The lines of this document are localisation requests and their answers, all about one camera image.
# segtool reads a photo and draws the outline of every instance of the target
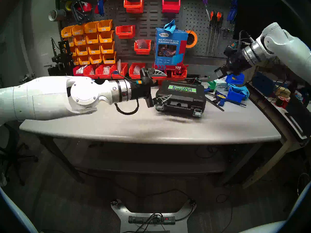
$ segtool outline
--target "workbench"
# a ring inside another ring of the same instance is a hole
[[[151,94],[155,97],[157,89],[153,88]],[[118,113],[114,105],[100,102],[96,107],[97,111],[92,114],[72,116],[48,121],[25,120],[20,129],[36,134],[41,143],[51,152],[76,180],[83,179],[74,166],[59,150],[53,138],[76,138],[97,141],[111,141],[123,143],[142,144],[187,144],[187,145],[218,145],[218,144],[241,144],[255,143],[247,156],[243,157],[237,167],[228,172],[227,164],[218,162],[218,169],[215,163],[210,160],[202,160],[196,163],[174,162],[167,165],[162,173],[187,173],[187,172],[224,172],[225,181],[231,178],[260,147],[261,143],[277,141],[281,134],[269,119],[247,100],[247,106],[242,107],[226,102],[222,112],[209,102],[206,102],[205,111],[201,118],[183,116],[169,112],[158,112],[155,108],[148,108],[144,99],[139,99],[139,110],[137,113],[127,116]],[[136,101],[123,102],[118,104],[124,112],[131,112],[136,108]],[[139,169],[139,163],[133,160],[133,167]],[[133,171],[127,164],[101,165],[100,169],[115,171]],[[146,165],[144,169],[135,172],[155,171],[158,165]]]

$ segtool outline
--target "blue bin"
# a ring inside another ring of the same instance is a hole
[[[243,84],[244,83],[244,74],[240,73],[240,75],[233,75],[230,74],[226,78],[227,83],[232,83],[232,84]]]
[[[232,91],[231,87],[229,87],[227,99],[230,99],[232,101],[236,101],[236,102],[240,103],[242,100],[245,99],[245,95],[236,93],[236,92]]]

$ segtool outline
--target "gray table top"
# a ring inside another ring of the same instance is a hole
[[[156,91],[151,90],[153,97]],[[20,129],[53,137],[150,144],[239,144],[281,139],[254,103],[244,103],[247,107],[226,102],[222,112],[206,102],[203,116],[194,118],[158,112],[148,108],[144,99],[139,99],[138,112],[130,116],[100,102],[95,113],[48,121],[25,120]],[[136,101],[118,105],[124,112],[131,112]]]

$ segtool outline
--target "gray wall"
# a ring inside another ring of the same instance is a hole
[[[50,37],[60,41],[57,23],[48,19],[52,9],[55,0],[19,0],[1,25],[0,76],[4,87],[19,85],[18,81],[28,73],[48,76],[47,66],[43,64],[47,61],[55,64],[51,61]]]

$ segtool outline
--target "tape roll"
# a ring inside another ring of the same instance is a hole
[[[194,31],[186,31],[188,33],[186,48],[192,48],[198,42],[198,36]]]

